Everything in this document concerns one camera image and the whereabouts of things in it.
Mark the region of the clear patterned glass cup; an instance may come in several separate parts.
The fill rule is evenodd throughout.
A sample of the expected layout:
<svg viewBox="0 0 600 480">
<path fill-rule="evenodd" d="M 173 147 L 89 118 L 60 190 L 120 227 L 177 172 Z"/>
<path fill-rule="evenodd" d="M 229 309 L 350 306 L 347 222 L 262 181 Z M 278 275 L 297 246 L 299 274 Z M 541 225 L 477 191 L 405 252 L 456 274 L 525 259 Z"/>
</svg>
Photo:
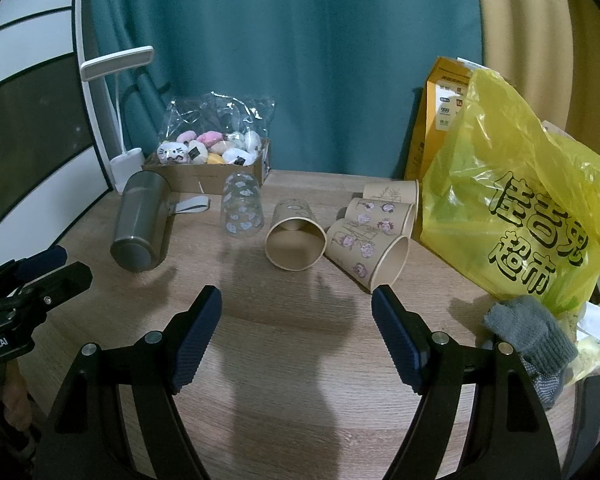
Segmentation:
<svg viewBox="0 0 600 480">
<path fill-rule="evenodd" d="M 260 184 L 251 174 L 234 172 L 225 181 L 221 226 L 231 237 L 256 235 L 264 225 Z"/>
</svg>

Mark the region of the brown paper cup back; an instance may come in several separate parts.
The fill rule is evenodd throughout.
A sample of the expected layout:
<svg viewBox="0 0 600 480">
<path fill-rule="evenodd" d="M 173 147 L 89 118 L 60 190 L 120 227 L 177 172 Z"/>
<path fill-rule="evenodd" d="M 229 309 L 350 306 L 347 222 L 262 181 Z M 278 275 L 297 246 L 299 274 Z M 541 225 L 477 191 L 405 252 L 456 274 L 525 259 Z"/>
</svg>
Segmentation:
<svg viewBox="0 0 600 480">
<path fill-rule="evenodd" d="M 419 184 L 415 180 L 380 181 L 367 183 L 363 190 L 364 200 L 388 204 L 410 205 L 416 214 L 419 202 Z"/>
</svg>

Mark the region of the plain brown paper cup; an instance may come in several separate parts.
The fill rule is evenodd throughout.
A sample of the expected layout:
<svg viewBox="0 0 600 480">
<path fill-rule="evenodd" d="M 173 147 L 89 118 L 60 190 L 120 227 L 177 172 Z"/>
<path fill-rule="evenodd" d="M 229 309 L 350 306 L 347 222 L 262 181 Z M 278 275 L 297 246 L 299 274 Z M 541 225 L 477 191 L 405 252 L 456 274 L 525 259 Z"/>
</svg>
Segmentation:
<svg viewBox="0 0 600 480">
<path fill-rule="evenodd" d="M 326 245 L 326 233 L 305 200 L 285 198 L 276 204 L 264 243 L 270 263 L 285 271 L 304 271 L 320 260 Z"/>
</svg>

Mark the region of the grey knitted glove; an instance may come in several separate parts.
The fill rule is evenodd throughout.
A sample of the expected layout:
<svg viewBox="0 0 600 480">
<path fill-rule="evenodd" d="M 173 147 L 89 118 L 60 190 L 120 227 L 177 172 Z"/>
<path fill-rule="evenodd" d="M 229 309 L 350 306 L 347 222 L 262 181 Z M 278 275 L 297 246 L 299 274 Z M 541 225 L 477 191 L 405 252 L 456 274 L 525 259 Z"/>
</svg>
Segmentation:
<svg viewBox="0 0 600 480">
<path fill-rule="evenodd" d="M 543 376 L 562 374 L 578 356 L 556 318 L 532 296 L 497 302 L 486 312 L 483 324 Z"/>
</svg>

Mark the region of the grey steel thermos bottle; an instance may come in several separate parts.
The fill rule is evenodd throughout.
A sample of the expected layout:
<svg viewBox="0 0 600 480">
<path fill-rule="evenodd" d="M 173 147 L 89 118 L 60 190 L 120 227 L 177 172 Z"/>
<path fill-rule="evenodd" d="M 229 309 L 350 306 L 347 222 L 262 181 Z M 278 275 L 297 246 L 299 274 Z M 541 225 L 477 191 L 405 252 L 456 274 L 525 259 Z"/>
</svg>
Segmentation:
<svg viewBox="0 0 600 480">
<path fill-rule="evenodd" d="M 122 269 L 140 273 L 160 263 L 170 194 L 168 181 L 153 171 L 136 172 L 126 182 L 110 247 Z"/>
</svg>

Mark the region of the white cat plush toy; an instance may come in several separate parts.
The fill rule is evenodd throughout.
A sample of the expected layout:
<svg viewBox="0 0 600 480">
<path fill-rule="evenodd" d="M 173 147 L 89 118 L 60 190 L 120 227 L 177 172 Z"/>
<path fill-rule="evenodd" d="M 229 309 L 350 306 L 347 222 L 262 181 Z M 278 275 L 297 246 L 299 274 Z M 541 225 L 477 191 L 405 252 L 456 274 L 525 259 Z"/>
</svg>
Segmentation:
<svg viewBox="0 0 600 480">
<path fill-rule="evenodd" d="M 158 161 L 163 165 L 188 164 L 188 146 L 182 142 L 163 142 L 157 148 Z"/>
</svg>

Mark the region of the cardboard box of plush toys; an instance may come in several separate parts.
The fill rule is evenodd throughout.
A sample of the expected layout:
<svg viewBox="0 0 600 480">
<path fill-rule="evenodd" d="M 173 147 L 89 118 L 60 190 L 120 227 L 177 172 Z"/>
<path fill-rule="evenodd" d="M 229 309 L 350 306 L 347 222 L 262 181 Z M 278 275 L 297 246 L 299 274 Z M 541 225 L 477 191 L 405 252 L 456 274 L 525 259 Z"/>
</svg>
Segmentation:
<svg viewBox="0 0 600 480">
<path fill-rule="evenodd" d="M 221 195 L 226 179 L 235 172 L 251 174 L 262 185 L 271 170 L 270 140 L 263 140 L 263 148 L 256 161 L 249 166 L 236 165 L 160 165 L 157 154 L 151 154 L 142 168 L 166 179 L 172 192 Z"/>
</svg>

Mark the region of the yellow plastic shopping bag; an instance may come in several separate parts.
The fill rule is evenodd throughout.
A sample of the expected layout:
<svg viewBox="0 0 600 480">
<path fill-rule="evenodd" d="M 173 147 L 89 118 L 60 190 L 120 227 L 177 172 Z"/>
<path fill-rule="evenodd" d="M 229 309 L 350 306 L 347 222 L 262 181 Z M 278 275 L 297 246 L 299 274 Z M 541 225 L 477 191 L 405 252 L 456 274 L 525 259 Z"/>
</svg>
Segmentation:
<svg viewBox="0 0 600 480">
<path fill-rule="evenodd" d="M 549 132 L 493 70 L 465 104 L 420 185 L 420 241 L 498 299 L 577 309 L 600 275 L 600 155 Z"/>
</svg>

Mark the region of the pink plush toy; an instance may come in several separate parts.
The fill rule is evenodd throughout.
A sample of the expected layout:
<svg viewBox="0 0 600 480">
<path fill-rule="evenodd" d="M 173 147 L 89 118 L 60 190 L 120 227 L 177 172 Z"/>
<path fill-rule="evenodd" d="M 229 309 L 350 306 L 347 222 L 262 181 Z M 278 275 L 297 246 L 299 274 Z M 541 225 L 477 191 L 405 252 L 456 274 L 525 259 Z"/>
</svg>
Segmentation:
<svg viewBox="0 0 600 480">
<path fill-rule="evenodd" d="M 219 131 L 210 130 L 204 133 L 201 133 L 200 136 L 197 136 L 197 141 L 204 144 L 206 148 L 211 148 L 212 145 L 217 144 L 220 141 L 224 140 L 224 136 Z"/>
</svg>

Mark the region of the clear plastic bag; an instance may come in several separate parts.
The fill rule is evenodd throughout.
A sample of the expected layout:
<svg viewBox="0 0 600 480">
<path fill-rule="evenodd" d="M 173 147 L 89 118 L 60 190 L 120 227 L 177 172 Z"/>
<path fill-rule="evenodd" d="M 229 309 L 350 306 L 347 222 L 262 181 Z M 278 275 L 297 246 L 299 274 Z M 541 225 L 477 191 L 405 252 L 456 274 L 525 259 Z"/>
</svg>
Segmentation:
<svg viewBox="0 0 600 480">
<path fill-rule="evenodd" d="M 189 133 L 201 141 L 204 133 L 221 133 L 238 148 L 257 153 L 264 148 L 276 103 L 267 98 L 236 98 L 209 92 L 196 98 L 173 99 L 163 115 L 158 145 L 187 143 Z"/>
</svg>

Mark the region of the yellow cardboard box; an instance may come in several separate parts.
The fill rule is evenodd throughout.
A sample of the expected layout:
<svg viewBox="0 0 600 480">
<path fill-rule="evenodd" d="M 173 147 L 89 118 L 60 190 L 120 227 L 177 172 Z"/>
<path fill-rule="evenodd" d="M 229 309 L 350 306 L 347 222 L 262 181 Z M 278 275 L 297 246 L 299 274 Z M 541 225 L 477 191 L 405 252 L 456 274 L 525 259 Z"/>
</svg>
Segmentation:
<svg viewBox="0 0 600 480">
<path fill-rule="evenodd" d="M 404 172 L 405 180 L 422 180 L 462 110 L 471 73 L 482 65 L 464 58 L 439 56 L 422 89 Z"/>
</svg>

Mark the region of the teal curtain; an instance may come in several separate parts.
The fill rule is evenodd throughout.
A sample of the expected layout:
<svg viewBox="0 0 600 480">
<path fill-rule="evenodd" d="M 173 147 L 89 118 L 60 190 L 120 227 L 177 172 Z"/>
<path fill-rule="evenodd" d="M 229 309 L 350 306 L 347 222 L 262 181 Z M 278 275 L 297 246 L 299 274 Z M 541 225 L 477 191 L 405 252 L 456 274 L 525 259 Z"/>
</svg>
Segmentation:
<svg viewBox="0 0 600 480">
<path fill-rule="evenodd" d="M 274 101 L 276 169 L 399 179 L 434 61 L 482 58 L 479 0 L 87 1 L 100 52 L 155 50 L 119 86 L 145 152 L 170 101 L 214 91 Z"/>
</svg>

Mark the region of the beige curtain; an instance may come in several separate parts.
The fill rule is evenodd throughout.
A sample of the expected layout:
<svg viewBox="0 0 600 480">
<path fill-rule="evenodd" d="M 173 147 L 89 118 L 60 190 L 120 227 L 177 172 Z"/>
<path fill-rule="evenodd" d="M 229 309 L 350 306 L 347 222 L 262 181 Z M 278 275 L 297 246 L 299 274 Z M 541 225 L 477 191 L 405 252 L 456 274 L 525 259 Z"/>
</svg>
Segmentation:
<svg viewBox="0 0 600 480">
<path fill-rule="evenodd" d="M 594 0 L 480 0 L 483 63 L 539 118 L 600 154 L 600 9 Z"/>
</svg>

